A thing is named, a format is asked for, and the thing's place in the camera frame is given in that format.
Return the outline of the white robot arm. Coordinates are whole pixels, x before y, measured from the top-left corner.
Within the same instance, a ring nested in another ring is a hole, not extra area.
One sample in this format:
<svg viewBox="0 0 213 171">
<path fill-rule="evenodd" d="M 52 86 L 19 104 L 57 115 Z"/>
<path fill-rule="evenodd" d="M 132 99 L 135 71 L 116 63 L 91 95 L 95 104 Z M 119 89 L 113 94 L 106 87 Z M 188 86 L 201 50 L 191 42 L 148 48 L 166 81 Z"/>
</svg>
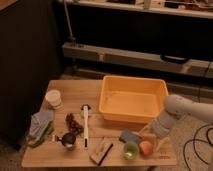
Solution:
<svg viewBox="0 0 213 171">
<path fill-rule="evenodd" d="M 159 115 L 144 126 L 139 134 L 154 134 L 157 140 L 156 150 L 159 151 L 172 128 L 185 116 L 213 124 L 213 104 L 195 102 L 177 94 L 168 95 Z"/>
</svg>

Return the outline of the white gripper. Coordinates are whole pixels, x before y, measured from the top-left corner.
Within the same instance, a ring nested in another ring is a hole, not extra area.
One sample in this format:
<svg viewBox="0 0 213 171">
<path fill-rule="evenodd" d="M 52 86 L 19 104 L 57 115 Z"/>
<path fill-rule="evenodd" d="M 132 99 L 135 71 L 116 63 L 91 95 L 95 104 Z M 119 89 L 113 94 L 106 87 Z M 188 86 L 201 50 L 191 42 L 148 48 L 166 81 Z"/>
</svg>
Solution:
<svg viewBox="0 0 213 171">
<path fill-rule="evenodd" d="M 153 119 L 149 125 L 144 126 L 139 132 L 139 136 L 143 136 L 144 134 L 149 134 L 151 131 L 158 138 L 155 141 L 155 152 L 158 152 L 161 147 L 168 141 L 166 137 L 171 128 L 177 123 L 177 119 L 167 113 L 166 111 L 162 111 L 155 119 Z"/>
</svg>

